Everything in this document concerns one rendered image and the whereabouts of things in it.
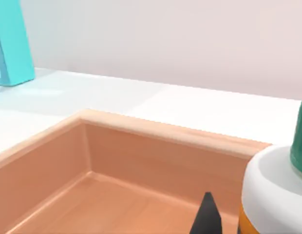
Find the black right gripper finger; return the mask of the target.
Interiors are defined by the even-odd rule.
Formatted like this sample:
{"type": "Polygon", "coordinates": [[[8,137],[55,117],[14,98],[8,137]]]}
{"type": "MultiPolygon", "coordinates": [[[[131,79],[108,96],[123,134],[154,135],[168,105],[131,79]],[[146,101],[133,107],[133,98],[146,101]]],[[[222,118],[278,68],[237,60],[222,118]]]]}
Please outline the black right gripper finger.
{"type": "Polygon", "coordinates": [[[189,234],[222,234],[222,220],[211,192],[206,192],[189,234]]]}

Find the white bottle with green cap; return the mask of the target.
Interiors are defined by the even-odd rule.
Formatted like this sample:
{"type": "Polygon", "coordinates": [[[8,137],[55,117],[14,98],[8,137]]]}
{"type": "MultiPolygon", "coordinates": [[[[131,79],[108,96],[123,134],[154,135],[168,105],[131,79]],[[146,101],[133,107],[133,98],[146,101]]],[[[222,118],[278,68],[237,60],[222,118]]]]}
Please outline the white bottle with green cap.
{"type": "Polygon", "coordinates": [[[302,102],[291,146],[272,145],[247,164],[238,234],[302,234],[302,102]]]}

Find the shallow salmon-coloured box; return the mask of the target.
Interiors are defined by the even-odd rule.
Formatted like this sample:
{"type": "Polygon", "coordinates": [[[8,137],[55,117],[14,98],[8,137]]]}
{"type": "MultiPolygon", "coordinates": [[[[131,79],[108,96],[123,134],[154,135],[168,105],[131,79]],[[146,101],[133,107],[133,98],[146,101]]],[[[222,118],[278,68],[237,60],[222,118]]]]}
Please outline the shallow salmon-coloured box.
{"type": "Polygon", "coordinates": [[[267,143],[84,110],[0,153],[0,234],[189,234],[211,192],[236,234],[267,143]]]}

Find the light blue rack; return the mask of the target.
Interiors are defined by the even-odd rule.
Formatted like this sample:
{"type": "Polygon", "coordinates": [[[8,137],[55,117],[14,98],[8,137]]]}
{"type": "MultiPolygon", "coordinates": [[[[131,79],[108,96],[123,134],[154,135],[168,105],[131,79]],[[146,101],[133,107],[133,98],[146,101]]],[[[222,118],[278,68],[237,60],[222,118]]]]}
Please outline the light blue rack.
{"type": "Polygon", "coordinates": [[[0,86],[35,78],[20,0],[0,0],[0,86]]]}

